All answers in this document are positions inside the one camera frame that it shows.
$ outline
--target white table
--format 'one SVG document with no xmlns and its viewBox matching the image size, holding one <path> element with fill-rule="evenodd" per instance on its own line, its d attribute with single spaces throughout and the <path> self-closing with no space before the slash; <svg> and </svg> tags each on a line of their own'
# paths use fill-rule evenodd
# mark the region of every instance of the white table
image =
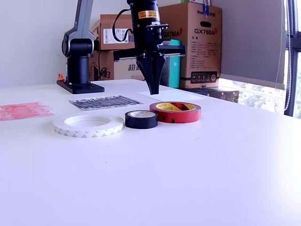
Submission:
<svg viewBox="0 0 301 226">
<path fill-rule="evenodd" d="M 0 105 L 124 95 L 158 102 L 141 81 L 102 81 L 106 92 L 58 85 L 0 89 Z M 206 97 L 202 119 L 125 128 L 99 138 L 56 134 L 54 117 L 0 121 L 0 226 L 300 226 L 301 120 Z"/>
</svg>

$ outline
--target window frame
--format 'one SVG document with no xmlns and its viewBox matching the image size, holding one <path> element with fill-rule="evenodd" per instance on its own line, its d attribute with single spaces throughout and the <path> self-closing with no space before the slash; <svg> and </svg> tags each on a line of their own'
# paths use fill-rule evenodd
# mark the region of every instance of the window frame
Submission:
<svg viewBox="0 0 301 226">
<path fill-rule="evenodd" d="M 286 48 L 289 48 L 288 39 L 291 41 L 291 90 L 289 90 L 290 76 L 287 76 L 287 88 L 286 88 L 286 97 L 285 105 L 288 101 L 289 91 L 291 91 L 290 101 L 288 103 L 288 108 L 284 112 L 285 115 L 292 116 L 295 107 L 296 100 L 296 85 L 297 85 L 297 76 L 298 76 L 298 52 L 301 52 L 301 32 L 298 31 L 298 9 L 297 9 L 297 0 L 288 0 L 288 10 L 289 10 L 289 22 L 290 22 L 290 37 L 288 32 L 286 33 Z"/>
</svg>

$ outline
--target white wall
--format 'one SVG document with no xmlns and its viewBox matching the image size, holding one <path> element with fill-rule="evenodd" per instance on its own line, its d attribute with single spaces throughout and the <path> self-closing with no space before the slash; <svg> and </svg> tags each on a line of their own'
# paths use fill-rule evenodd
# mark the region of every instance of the white wall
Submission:
<svg viewBox="0 0 301 226">
<path fill-rule="evenodd" d="M 159 0 L 161 6 L 180 0 Z M 74 25 L 77 0 L 14 0 L 0 6 L 0 87 L 55 83 L 65 73 L 63 34 Z M 129 8 L 127 0 L 94 0 L 90 27 L 100 14 Z"/>
</svg>

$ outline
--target yellow tape label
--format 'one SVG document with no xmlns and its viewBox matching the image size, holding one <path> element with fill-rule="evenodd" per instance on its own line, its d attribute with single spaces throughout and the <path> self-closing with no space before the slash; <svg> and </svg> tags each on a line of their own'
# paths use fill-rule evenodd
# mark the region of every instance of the yellow tape label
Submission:
<svg viewBox="0 0 301 226">
<path fill-rule="evenodd" d="M 161 103 L 156 108 L 166 111 L 189 111 L 195 109 L 193 105 L 182 103 Z"/>
<path fill-rule="evenodd" d="M 160 19 L 160 15 L 158 11 L 154 10 L 148 10 L 148 11 L 141 11 L 138 13 L 139 19 L 145 19 L 145 18 L 156 18 Z"/>
</svg>

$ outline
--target red patterned cloth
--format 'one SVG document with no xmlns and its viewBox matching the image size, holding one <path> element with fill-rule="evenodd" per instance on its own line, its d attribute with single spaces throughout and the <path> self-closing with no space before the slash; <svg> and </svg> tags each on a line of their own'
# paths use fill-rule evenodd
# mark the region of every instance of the red patterned cloth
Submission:
<svg viewBox="0 0 301 226">
<path fill-rule="evenodd" d="M 55 115 L 43 102 L 0 106 L 0 121 L 19 120 Z"/>
</svg>

